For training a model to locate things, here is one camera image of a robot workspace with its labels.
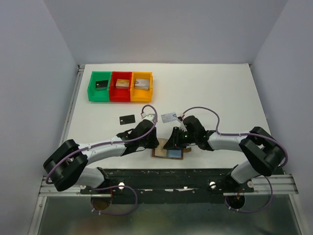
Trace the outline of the brown leather card holder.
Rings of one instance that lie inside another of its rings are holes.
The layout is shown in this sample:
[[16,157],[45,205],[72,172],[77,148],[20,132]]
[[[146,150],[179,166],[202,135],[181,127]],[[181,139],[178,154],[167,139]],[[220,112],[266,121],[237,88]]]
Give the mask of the brown leather card holder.
[[[191,152],[191,147],[187,148],[187,149],[183,149],[183,150],[167,150],[167,157],[166,158],[162,158],[162,159],[174,159],[174,160],[182,160],[183,159],[183,155],[184,153],[189,153]],[[156,158],[154,156],[155,153],[155,149],[152,150],[152,157]]]

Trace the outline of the silver VIP credit card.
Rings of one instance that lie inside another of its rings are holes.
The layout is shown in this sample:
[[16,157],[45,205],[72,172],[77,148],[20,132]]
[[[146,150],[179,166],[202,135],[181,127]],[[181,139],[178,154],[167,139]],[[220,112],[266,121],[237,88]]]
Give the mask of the silver VIP credit card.
[[162,114],[161,120],[163,123],[169,123],[178,119],[176,112]]

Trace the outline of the black credit card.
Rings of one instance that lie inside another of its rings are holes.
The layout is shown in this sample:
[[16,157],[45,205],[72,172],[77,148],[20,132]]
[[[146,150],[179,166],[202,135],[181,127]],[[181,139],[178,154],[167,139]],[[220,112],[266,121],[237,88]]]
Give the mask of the black credit card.
[[135,115],[126,115],[119,117],[120,125],[135,123]]

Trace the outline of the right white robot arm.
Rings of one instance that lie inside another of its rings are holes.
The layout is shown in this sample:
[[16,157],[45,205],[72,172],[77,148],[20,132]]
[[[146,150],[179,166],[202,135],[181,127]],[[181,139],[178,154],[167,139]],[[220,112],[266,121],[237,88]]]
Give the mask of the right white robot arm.
[[219,134],[205,130],[194,116],[181,120],[180,127],[174,127],[172,134],[163,146],[166,150],[185,149],[195,144],[206,151],[230,150],[242,152],[246,161],[233,167],[225,179],[225,187],[235,192],[247,180],[258,176],[271,176],[286,159],[286,154],[278,142],[263,128],[254,127],[246,134]]

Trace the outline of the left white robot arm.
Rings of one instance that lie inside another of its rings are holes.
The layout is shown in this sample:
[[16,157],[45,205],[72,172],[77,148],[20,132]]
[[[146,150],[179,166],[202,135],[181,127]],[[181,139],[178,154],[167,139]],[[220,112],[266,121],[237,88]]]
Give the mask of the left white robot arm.
[[88,168],[89,164],[133,154],[141,147],[153,149],[157,146],[156,122],[149,119],[143,119],[135,128],[104,142],[78,144],[70,139],[44,162],[45,182],[54,185],[57,191],[81,184],[92,187],[97,193],[104,193],[109,186],[104,170]]

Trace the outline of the silver card stack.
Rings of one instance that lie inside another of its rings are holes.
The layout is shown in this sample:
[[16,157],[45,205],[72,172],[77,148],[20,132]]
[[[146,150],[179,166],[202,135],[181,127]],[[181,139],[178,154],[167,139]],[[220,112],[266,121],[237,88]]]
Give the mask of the silver card stack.
[[136,79],[134,82],[134,87],[140,90],[149,90],[150,80],[149,79]]

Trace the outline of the gold card stack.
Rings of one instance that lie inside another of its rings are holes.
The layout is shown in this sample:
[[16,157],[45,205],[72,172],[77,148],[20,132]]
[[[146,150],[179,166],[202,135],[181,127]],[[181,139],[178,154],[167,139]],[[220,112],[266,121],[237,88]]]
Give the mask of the gold card stack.
[[128,89],[129,80],[128,79],[117,79],[115,87],[117,89]]

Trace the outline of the black card stack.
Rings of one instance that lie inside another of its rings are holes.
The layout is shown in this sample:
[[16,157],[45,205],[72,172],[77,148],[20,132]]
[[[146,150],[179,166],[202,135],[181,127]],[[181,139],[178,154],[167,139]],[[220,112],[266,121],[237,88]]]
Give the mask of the black card stack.
[[101,80],[95,82],[95,88],[97,91],[106,90],[108,88],[108,80]]

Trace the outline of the orange plastic bin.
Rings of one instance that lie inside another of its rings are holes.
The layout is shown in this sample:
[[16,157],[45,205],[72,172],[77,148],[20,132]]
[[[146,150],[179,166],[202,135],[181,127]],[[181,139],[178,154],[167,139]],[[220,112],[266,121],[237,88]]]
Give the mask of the orange plastic bin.
[[130,88],[131,102],[150,103],[153,96],[152,72],[133,71]]

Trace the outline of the red plastic bin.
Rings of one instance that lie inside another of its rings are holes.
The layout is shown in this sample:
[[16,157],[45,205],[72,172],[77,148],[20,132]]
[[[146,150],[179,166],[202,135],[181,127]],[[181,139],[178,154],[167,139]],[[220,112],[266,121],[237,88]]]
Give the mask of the red plastic bin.
[[132,72],[113,71],[109,88],[110,101],[130,102],[131,81],[132,81]]

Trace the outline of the green plastic bin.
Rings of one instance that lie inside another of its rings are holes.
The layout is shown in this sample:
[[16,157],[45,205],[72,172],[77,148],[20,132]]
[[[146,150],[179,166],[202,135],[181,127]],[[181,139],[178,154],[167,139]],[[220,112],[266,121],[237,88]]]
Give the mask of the green plastic bin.
[[88,99],[90,102],[109,102],[111,71],[93,71],[89,80]]

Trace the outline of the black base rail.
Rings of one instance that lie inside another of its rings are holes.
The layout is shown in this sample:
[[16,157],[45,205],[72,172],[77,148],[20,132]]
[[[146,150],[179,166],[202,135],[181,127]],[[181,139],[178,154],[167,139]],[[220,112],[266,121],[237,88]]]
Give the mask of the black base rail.
[[254,189],[247,182],[240,186],[231,183],[229,168],[217,169],[106,169],[109,181],[105,187],[124,183],[112,190],[95,191],[87,187],[81,194],[113,197],[114,204],[189,204],[223,203],[224,195],[250,193]]

